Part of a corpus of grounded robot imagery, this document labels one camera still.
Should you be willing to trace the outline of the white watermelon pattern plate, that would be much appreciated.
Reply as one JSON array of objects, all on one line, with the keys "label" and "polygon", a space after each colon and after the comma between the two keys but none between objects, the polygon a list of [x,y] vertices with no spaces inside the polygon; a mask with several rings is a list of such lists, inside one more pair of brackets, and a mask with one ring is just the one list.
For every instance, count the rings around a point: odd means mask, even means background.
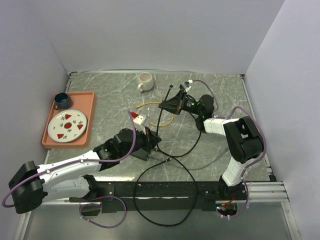
[{"label": "white watermelon pattern plate", "polygon": [[67,109],[56,114],[48,123],[47,133],[57,143],[70,143],[80,138],[86,131],[86,115],[76,109]]}]

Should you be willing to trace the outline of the white ceramic mug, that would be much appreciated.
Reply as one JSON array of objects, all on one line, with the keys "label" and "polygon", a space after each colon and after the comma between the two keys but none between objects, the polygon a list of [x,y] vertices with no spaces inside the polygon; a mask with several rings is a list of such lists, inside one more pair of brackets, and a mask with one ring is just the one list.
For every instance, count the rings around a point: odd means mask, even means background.
[{"label": "white ceramic mug", "polygon": [[154,87],[153,76],[148,72],[140,73],[138,76],[137,90],[142,93],[150,91]]}]

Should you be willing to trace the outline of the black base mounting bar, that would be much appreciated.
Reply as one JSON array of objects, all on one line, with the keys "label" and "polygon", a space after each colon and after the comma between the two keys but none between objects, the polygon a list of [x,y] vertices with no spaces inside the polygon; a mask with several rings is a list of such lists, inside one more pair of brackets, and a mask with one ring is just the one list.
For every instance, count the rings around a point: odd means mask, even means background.
[{"label": "black base mounting bar", "polygon": [[143,211],[190,210],[215,211],[217,202],[226,202],[235,198],[245,201],[245,186],[239,184],[226,192],[220,191],[218,181],[100,181],[97,197],[108,196],[97,200],[102,203],[102,213],[123,211],[123,204],[115,199],[120,198],[128,211],[136,207]]}]

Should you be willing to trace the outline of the black network switch box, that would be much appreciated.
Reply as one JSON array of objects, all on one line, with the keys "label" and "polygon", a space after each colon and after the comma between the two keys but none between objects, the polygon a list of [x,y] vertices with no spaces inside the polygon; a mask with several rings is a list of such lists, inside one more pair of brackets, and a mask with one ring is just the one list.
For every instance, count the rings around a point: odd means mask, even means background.
[{"label": "black network switch box", "polygon": [[150,150],[144,150],[142,148],[139,148],[137,150],[132,151],[130,155],[140,160],[147,161],[150,153]]}]

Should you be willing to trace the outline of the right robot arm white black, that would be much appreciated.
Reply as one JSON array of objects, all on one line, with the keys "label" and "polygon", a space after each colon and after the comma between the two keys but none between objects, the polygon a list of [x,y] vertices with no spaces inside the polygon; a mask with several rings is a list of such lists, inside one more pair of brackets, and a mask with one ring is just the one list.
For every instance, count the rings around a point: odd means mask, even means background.
[{"label": "right robot arm white black", "polygon": [[171,99],[162,101],[158,107],[174,115],[179,115],[181,111],[197,115],[195,125],[198,131],[226,138],[231,158],[219,178],[218,193],[223,199],[232,198],[236,194],[236,186],[242,181],[243,171],[265,149],[263,137],[255,122],[250,116],[224,119],[213,116],[215,107],[211,95],[204,94],[196,101],[188,98],[183,90]]}]

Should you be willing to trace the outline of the dark blue cup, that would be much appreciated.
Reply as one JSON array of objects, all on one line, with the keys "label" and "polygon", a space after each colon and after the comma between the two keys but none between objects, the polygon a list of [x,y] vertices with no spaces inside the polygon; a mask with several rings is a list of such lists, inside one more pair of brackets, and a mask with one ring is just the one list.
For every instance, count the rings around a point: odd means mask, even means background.
[{"label": "dark blue cup", "polygon": [[59,93],[54,98],[54,106],[53,108],[55,110],[66,110],[70,108],[73,105],[73,101],[71,97],[65,93]]}]

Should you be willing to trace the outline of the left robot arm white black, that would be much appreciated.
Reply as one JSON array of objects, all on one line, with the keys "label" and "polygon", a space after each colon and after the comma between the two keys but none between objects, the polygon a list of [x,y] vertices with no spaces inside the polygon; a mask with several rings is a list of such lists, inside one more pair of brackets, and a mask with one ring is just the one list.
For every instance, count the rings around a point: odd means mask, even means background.
[{"label": "left robot arm white black", "polygon": [[61,198],[94,201],[99,187],[91,173],[112,168],[132,153],[150,152],[161,138],[149,128],[122,129],[113,138],[80,156],[52,164],[24,163],[9,181],[17,214],[30,212],[42,203]]}]

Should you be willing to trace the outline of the pink tray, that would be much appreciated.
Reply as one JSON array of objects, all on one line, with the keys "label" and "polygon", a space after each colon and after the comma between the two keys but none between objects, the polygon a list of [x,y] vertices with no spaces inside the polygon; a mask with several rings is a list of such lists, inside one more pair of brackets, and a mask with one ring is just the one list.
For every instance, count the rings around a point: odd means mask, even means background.
[{"label": "pink tray", "polygon": [[55,110],[54,107],[52,107],[42,137],[42,145],[47,149],[84,149],[89,146],[97,97],[92,91],[69,92],[68,95],[71,97],[73,105],[66,110],[79,110],[84,113],[88,121],[86,130],[81,137],[72,142],[59,143],[53,141],[48,134],[48,124],[56,114],[65,110]]}]

